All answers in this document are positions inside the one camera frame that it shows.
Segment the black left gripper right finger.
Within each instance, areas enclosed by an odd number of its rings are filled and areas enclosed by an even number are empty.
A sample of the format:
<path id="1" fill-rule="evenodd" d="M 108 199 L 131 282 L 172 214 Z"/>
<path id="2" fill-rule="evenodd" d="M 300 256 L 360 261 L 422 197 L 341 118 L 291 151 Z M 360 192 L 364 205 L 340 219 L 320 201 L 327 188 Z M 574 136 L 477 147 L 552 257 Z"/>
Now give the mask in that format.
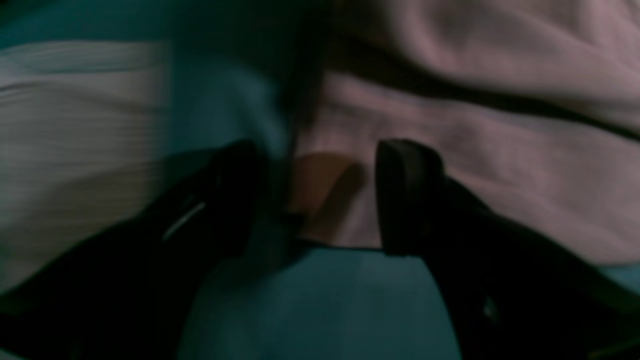
<path id="1" fill-rule="evenodd" d="M 447 176 L 406 139 L 375 150 L 382 248 L 423 260 L 464 360 L 637 360 L 638 294 Z"/>

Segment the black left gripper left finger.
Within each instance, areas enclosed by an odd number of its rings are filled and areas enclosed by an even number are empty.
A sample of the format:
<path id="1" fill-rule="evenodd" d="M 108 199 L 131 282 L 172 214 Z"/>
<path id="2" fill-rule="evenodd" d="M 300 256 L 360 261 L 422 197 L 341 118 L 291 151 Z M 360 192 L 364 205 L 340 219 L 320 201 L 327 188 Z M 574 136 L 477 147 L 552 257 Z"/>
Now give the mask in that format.
<path id="1" fill-rule="evenodd" d="M 1 296 L 1 350 L 23 360 L 174 360 L 211 269 L 243 254 L 261 153 L 239 140 L 138 215 L 76 244 Z"/>

